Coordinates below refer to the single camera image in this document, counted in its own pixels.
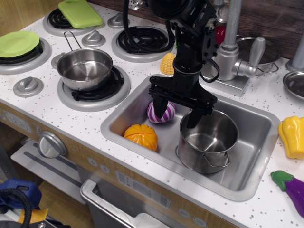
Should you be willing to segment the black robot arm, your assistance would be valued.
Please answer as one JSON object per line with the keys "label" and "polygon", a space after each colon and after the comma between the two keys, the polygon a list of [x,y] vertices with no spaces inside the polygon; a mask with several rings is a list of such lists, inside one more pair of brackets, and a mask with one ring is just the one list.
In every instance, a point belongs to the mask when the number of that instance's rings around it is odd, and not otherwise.
{"label": "black robot arm", "polygon": [[217,54],[216,11],[208,0],[149,0],[155,16],[168,21],[175,31],[177,53],[172,77],[152,76],[149,93],[161,118],[169,101],[192,109],[187,128],[212,114],[217,98],[199,84],[204,64]]}

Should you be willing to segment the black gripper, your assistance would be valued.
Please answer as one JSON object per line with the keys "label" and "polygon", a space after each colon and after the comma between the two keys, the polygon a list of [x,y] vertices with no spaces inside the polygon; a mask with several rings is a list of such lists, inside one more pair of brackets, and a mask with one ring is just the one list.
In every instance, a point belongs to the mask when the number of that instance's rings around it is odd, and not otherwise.
{"label": "black gripper", "polygon": [[168,101],[192,109],[187,128],[196,127],[202,116],[212,114],[217,98],[199,83],[202,64],[193,68],[184,68],[174,63],[172,77],[151,76],[149,93],[152,96],[155,115],[162,118],[167,110]]}

